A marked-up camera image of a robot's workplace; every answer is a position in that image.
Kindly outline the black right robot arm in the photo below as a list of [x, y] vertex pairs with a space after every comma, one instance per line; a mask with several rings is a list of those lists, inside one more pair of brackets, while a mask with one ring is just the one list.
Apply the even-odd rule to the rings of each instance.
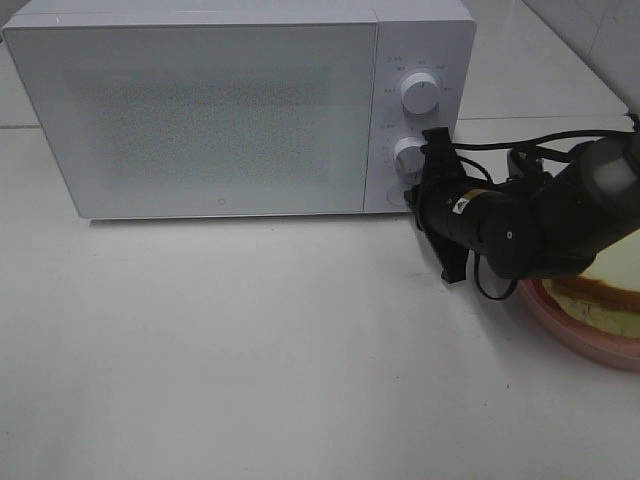
[[460, 144], [423, 133], [421, 181], [405, 200], [449, 284], [469, 258], [500, 278], [574, 276], [639, 228], [639, 134], [575, 130]]

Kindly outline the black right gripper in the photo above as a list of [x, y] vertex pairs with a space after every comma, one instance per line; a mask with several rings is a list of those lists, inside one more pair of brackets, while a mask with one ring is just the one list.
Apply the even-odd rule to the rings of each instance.
[[447, 127], [426, 129], [422, 135], [420, 182], [405, 192], [405, 200], [441, 265], [441, 278], [454, 284], [466, 280], [469, 248], [451, 239], [447, 218], [455, 201], [479, 187], [480, 179], [470, 176], [463, 166], [466, 160], [454, 154]]

